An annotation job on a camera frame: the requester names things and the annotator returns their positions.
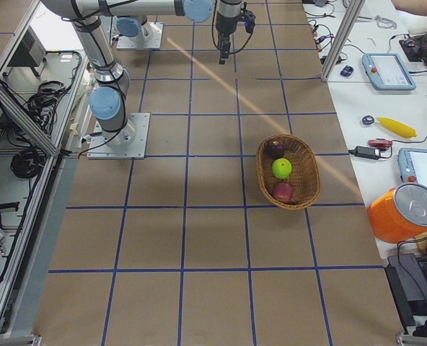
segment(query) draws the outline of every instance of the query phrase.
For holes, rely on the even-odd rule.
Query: brown paper floor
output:
[[[80,160],[35,323],[44,345],[396,345],[303,7],[249,8],[256,33],[224,66],[209,25],[185,18],[157,18],[161,50],[118,53],[128,110],[152,113],[146,158]],[[246,38],[239,26],[235,48]],[[306,210],[261,195],[255,150],[274,133],[317,155]]]

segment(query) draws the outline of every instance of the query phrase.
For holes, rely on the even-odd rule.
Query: orange bucket with lid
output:
[[[374,235],[397,244],[427,232],[427,187],[407,183],[392,188],[367,209]]]

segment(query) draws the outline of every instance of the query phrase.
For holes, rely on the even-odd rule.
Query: white cable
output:
[[[389,18],[375,16],[374,20],[377,23],[377,27],[379,27],[380,29],[397,29],[398,28],[398,25],[396,24],[396,22]]]

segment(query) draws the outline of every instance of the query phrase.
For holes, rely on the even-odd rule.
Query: person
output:
[[[392,0],[396,9],[418,16],[427,16],[427,0]]]

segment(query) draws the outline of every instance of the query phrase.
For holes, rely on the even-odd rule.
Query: wicker basket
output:
[[[273,176],[271,166],[274,159],[265,153],[266,143],[272,140],[284,142],[284,157],[292,163],[292,173],[285,179]],[[257,150],[258,183],[264,196],[278,207],[299,210],[309,207],[320,196],[320,174],[311,148],[300,138],[292,135],[273,135],[265,138]],[[278,182],[287,182],[294,188],[291,201],[282,203],[273,198],[273,188]]]

